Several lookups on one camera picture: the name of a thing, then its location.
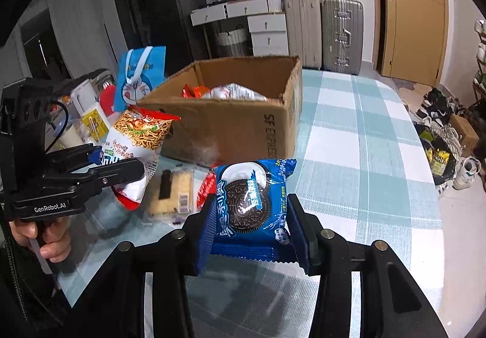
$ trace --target shoebox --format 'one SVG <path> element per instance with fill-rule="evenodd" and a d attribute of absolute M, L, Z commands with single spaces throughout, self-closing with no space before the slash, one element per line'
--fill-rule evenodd
<path fill-rule="evenodd" d="M 463 148 L 462 157 L 469 157 L 479 141 L 479 137 L 469 122 L 461 116 L 453 114 L 449 124 L 457 131 L 461 137 L 459 141 Z"/>
<path fill-rule="evenodd" d="M 268 101 L 183 98 L 188 84 L 214 88 L 236 83 Z M 161 154 L 205 166 L 293 156 L 302 110 L 298 57 L 231 57 L 193 62 L 139 102 L 181 117 Z"/>

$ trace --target refrigerator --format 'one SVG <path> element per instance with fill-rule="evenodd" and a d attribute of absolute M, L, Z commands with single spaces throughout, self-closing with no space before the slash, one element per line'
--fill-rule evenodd
<path fill-rule="evenodd" d="M 145 0 L 150 43 L 166 46 L 165 74 L 170 76 L 195 60 L 207 60 L 202 26 L 193 26 L 190 13 L 206 0 Z"/>

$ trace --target plaid tablecloth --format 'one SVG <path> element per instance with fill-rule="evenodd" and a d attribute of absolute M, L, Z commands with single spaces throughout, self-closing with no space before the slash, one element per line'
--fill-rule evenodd
<path fill-rule="evenodd" d="M 434 308 L 441 300 L 444 246 L 437 196 L 419 138 L 399 97 L 370 79 L 304 70 L 303 107 L 288 180 L 307 212 L 349 241 L 392 246 Z M 160 167 L 176 162 L 162 158 Z M 197 188 L 205 176 L 196 168 Z M 60 284 L 71 304 L 121 241 L 142 245 L 172 228 L 145 222 L 143 208 L 126 212 L 109 190 L 73 218 L 72 254 Z M 200 277 L 186 278 L 200 337 L 305 337 L 319 281 L 297 264 L 211 256 Z M 146 292 L 151 277 L 147 277 Z M 351 336 L 359 336 L 359 274 L 353 273 Z M 146 334 L 151 305 L 146 301 Z"/>

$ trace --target blue gift bag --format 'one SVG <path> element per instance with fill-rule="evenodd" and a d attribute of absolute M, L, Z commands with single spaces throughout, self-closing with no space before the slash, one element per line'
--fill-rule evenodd
<path fill-rule="evenodd" d="M 120 61 L 113 109 L 123 112 L 128 105 L 136 105 L 162 84 L 165 80 L 164 69 L 164 46 L 148 46 L 125 53 Z"/>

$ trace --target oreo cookie package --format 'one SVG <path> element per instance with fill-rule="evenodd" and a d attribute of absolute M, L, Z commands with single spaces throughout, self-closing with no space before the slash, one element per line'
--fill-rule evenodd
<path fill-rule="evenodd" d="M 251 260 L 293 258 L 287 178 L 295 159 L 259 160 L 216 168 L 217 227 L 212 254 Z"/>

